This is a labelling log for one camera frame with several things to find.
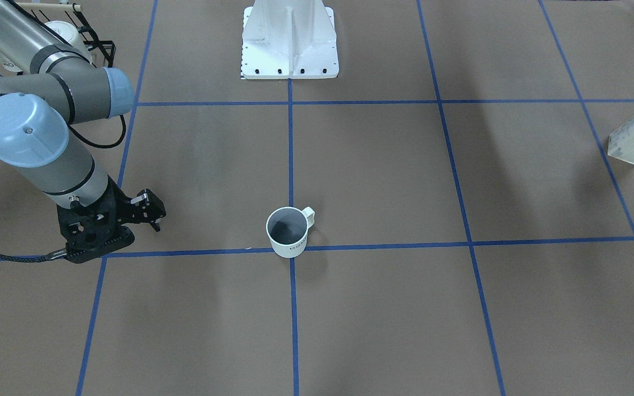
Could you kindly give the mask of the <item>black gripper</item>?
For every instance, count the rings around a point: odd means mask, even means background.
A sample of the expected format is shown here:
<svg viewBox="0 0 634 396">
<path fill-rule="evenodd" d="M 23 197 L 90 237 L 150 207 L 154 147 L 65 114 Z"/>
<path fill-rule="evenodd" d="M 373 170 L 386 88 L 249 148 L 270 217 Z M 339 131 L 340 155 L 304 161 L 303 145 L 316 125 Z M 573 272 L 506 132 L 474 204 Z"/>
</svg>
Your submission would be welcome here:
<svg viewBox="0 0 634 396">
<path fill-rule="evenodd" d="M 143 189 L 138 196 L 129 198 L 113 179 L 108 180 L 106 190 L 91 205 L 59 206 L 56 212 L 66 240 L 62 258 L 77 264 L 130 246 L 134 235 L 127 223 L 148 223 L 158 232 L 159 221 L 167 215 L 163 201 L 153 191 Z"/>
</svg>

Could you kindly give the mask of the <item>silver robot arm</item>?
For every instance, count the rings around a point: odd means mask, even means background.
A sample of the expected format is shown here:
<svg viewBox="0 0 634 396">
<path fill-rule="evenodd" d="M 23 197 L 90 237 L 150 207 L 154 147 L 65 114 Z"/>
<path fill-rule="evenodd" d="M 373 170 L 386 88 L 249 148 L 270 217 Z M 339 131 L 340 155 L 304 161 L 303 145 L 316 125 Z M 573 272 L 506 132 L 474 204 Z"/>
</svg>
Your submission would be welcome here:
<svg viewBox="0 0 634 396">
<path fill-rule="evenodd" d="M 0 53 L 21 75 L 0 74 L 0 161 L 56 205 L 65 246 L 42 256 L 0 260 L 85 263 L 130 246 L 130 224 L 156 232 L 166 216 L 149 189 L 127 196 L 98 165 L 74 125 L 125 115 L 134 90 L 118 68 L 96 67 L 72 43 L 13 1 L 0 1 Z"/>
</svg>

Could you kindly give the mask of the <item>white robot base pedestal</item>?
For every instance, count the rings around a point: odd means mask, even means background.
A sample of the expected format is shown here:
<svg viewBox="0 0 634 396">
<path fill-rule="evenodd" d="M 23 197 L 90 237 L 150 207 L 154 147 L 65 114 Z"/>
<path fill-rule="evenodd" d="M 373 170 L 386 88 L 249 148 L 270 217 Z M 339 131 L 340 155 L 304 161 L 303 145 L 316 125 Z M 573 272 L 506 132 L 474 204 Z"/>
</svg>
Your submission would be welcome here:
<svg viewBox="0 0 634 396">
<path fill-rule="evenodd" d="M 256 1 L 243 11 L 240 76 L 332 79 L 340 74 L 335 13 L 322 1 Z"/>
</svg>

